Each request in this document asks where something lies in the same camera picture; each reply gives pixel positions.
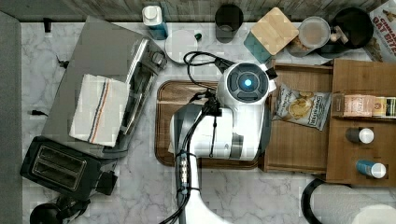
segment blue bottle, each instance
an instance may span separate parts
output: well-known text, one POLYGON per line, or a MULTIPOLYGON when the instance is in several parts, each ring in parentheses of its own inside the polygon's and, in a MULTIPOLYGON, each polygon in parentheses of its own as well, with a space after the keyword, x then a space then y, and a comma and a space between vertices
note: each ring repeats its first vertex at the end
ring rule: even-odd
POLYGON ((152 37, 157 40, 165 40, 168 37, 168 27, 163 19, 163 11, 160 7, 144 7, 142 10, 143 23, 149 28, 152 37))

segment chips bag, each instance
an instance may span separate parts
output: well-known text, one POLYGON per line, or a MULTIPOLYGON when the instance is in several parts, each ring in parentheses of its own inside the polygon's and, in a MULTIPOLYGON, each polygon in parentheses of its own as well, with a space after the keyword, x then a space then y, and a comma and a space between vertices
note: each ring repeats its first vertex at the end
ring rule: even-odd
POLYGON ((295 91, 280 87, 274 119, 281 119, 320 131, 326 123, 331 103, 329 92, 295 91))

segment folded napkin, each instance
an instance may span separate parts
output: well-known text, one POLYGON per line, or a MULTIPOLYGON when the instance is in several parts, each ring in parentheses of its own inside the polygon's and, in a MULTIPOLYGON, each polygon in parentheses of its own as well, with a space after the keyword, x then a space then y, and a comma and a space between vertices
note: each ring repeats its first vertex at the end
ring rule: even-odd
POLYGON ((85 75, 69 135, 89 143, 114 147, 128 102, 129 84, 85 75))

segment wooden tray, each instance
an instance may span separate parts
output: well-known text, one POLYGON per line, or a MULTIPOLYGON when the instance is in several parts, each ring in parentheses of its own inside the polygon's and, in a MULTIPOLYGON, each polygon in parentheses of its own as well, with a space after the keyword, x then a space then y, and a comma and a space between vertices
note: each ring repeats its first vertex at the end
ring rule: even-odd
MULTIPOLYGON (((204 82, 208 86, 217 86, 217 82, 204 82)), ((204 88, 194 85, 189 81, 170 80, 164 82, 157 92, 157 113, 155 127, 155 156, 157 160, 167 166, 174 166, 174 154, 168 152, 170 144, 169 124, 173 114, 183 105, 187 104, 190 98, 204 88)), ((258 166, 258 161, 231 161, 216 159, 198 160, 204 168, 224 168, 224 169, 253 169, 258 166)))
MULTIPOLYGON (((275 64, 277 86, 285 83, 299 91, 332 92, 332 67, 275 64)), ((271 99, 274 113, 277 91, 271 99)), ((281 170, 325 174, 329 145, 329 121, 323 131, 282 120, 272 122, 271 140, 265 149, 264 171, 281 170)))

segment small bottle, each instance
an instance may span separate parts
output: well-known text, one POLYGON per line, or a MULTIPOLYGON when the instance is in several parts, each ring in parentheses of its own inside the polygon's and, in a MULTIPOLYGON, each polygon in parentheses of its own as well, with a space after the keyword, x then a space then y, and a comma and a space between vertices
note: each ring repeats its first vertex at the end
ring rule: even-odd
POLYGON ((143 23, 149 28, 152 37, 157 40, 165 40, 168 37, 168 27, 163 19, 160 7, 144 7, 142 10, 143 23))
POLYGON ((370 144, 374 140, 374 132, 369 128, 349 128, 346 130, 346 139, 352 143, 370 144))
POLYGON ((363 175, 382 178, 387 173, 387 167, 384 164, 373 161, 357 161, 356 169, 363 175))

